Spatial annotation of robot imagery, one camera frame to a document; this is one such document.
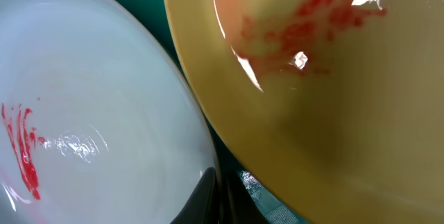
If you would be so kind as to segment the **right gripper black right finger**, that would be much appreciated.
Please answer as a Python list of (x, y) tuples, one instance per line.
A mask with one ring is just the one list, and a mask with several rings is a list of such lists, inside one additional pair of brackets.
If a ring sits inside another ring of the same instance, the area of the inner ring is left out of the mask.
[(268, 224), (235, 172), (225, 175), (225, 223)]

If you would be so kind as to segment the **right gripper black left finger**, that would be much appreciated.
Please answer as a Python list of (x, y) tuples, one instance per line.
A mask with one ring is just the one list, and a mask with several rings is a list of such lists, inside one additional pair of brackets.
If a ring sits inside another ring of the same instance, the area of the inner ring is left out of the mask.
[(205, 170), (180, 213), (171, 224), (218, 224), (219, 190), (216, 169)]

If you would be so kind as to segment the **white plate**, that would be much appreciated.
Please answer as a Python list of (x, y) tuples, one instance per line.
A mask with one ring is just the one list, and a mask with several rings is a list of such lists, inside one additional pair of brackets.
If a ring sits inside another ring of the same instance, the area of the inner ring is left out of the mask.
[(1, 222), (171, 223), (212, 138), (115, 0), (1, 0)]

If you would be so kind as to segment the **yellow plate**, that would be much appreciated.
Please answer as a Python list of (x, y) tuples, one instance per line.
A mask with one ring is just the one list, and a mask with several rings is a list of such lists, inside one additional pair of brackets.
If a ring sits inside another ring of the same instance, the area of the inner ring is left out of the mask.
[(313, 223), (443, 222), (443, 0), (164, 0), (234, 156)]

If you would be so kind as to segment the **blue plastic tray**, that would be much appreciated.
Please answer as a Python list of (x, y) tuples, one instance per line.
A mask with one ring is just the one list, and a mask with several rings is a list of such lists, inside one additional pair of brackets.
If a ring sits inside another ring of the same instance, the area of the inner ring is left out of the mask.
[[(133, 16), (135, 16), (166, 49), (171, 59), (182, 70), (173, 40), (167, 23), (167, 14), (164, 0), (116, 0)], [(215, 145), (218, 160), (222, 162), (222, 175), (235, 172), (243, 182), (249, 196), (261, 215), (270, 223), (294, 223), (306, 222), (302, 217), (292, 212), (284, 203), (279, 201), (271, 192), (263, 187), (245, 168), (237, 161), (228, 150), (212, 127), (210, 134)]]

